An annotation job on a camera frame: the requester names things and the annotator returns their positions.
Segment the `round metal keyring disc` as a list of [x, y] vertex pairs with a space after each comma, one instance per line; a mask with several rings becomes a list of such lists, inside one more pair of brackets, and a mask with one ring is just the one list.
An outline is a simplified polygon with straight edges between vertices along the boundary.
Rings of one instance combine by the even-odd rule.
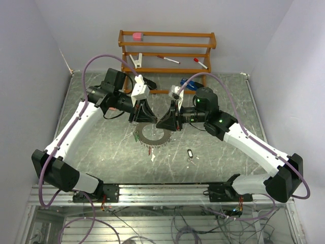
[[146, 145], [148, 147], [156, 147], [159, 148], [161, 146], [166, 145], [168, 142], [170, 142], [172, 137], [172, 132], [162, 129], [163, 135], [158, 139], [149, 139], [144, 135], [144, 129], [147, 126], [151, 126], [153, 129], [155, 129], [156, 124], [152, 123], [139, 123], [136, 125], [134, 129], [134, 135], [139, 135], [139, 141], [141, 144]]

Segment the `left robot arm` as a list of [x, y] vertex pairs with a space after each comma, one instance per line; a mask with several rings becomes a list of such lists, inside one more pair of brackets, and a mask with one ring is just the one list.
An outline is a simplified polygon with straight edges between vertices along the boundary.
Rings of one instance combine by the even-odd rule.
[[92, 202], [102, 199], [103, 183], [70, 166], [81, 141], [110, 108], [129, 113], [130, 123], [157, 122], [147, 102], [150, 92], [148, 80], [142, 75], [136, 76], [133, 91], [127, 94], [121, 92], [126, 76], [123, 72], [109, 69], [101, 84], [86, 90], [87, 100], [79, 102], [74, 116], [54, 141], [44, 150], [34, 151], [31, 160], [40, 180], [64, 192], [84, 191]]

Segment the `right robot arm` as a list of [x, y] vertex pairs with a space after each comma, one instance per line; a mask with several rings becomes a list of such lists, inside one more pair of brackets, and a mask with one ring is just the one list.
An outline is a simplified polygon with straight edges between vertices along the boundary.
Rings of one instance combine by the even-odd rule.
[[199, 88], [195, 105], [182, 107], [172, 101], [157, 128], [180, 131], [185, 123], [203, 123], [205, 131], [244, 152], [265, 170], [260, 175], [233, 175], [221, 190], [211, 190], [229, 201], [245, 194], [266, 194], [285, 203], [302, 182], [303, 159], [298, 154], [287, 155], [262, 141], [239, 124], [230, 114], [219, 109], [218, 96], [212, 89]]

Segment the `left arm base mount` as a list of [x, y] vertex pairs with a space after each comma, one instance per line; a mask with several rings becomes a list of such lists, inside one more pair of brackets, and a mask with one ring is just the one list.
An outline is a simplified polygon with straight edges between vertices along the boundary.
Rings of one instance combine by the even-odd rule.
[[[119, 185], [100, 184], [94, 193], [86, 193], [92, 202], [117, 203], [119, 201]], [[87, 203], [85, 193], [75, 193], [72, 198], [73, 203]]]

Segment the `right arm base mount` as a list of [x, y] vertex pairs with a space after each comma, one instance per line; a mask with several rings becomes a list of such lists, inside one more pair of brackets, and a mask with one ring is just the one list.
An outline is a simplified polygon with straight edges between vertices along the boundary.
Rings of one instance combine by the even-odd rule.
[[233, 181], [240, 174], [234, 174], [227, 181], [209, 182], [208, 188], [203, 191], [204, 196], [209, 197], [210, 202], [252, 202], [252, 194], [238, 194], [232, 187]]

